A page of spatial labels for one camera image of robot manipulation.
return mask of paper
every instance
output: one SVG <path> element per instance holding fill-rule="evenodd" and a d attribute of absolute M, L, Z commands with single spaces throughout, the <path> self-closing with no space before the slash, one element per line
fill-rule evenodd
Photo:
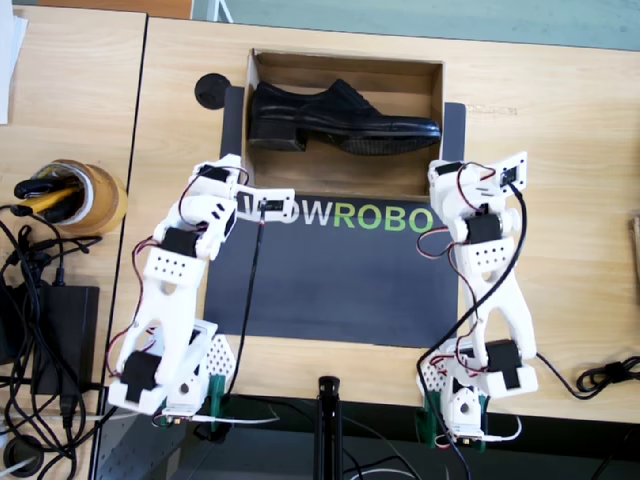
<path fill-rule="evenodd" d="M 13 14 L 10 0 L 0 0 L 0 125 L 9 121 L 11 77 L 27 31 L 27 20 Z"/>

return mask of shoe sole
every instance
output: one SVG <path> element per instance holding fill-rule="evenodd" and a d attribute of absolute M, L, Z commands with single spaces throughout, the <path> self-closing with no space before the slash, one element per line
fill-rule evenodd
<path fill-rule="evenodd" d="M 311 136 L 333 145 L 352 155 L 378 156 L 399 155 L 434 145 L 440 141 L 440 133 L 415 135 L 408 132 L 309 130 L 288 122 L 270 120 L 254 121 L 249 133 L 249 145 L 265 150 L 281 152 L 304 152 Z"/>

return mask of black pole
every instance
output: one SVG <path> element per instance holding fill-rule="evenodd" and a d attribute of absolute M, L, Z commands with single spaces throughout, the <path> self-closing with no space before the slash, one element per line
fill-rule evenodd
<path fill-rule="evenodd" d="M 314 437 L 314 480 L 341 480 L 342 405 L 340 379 L 320 377 Z"/>

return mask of open box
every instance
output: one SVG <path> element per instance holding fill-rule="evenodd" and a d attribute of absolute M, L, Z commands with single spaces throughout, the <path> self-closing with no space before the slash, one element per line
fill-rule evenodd
<path fill-rule="evenodd" d="M 313 94 L 326 90 L 338 78 L 383 115 L 431 118 L 443 129 L 443 62 L 252 50 L 247 66 L 242 149 L 253 184 L 292 187 L 299 194 L 425 201 L 429 192 L 427 170 L 432 160 L 441 158 L 442 140 L 414 152 L 375 157 L 351 155 L 314 140 L 309 140 L 305 152 L 249 145 L 251 101 L 260 81 L 294 93 Z"/>

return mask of power adapter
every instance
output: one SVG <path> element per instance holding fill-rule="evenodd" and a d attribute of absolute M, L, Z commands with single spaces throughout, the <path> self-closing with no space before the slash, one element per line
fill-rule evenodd
<path fill-rule="evenodd" d="M 40 288 L 40 330 L 47 347 L 73 373 L 82 393 L 89 390 L 98 320 L 98 287 L 44 286 Z M 35 349 L 31 393 L 76 396 L 64 372 L 61 384 L 48 352 Z"/>
<path fill-rule="evenodd" d="M 0 282 L 0 365 L 5 365 L 17 358 L 24 341 L 24 328 L 16 306 L 22 305 L 26 288 L 24 284 L 10 287 L 2 278 Z"/>

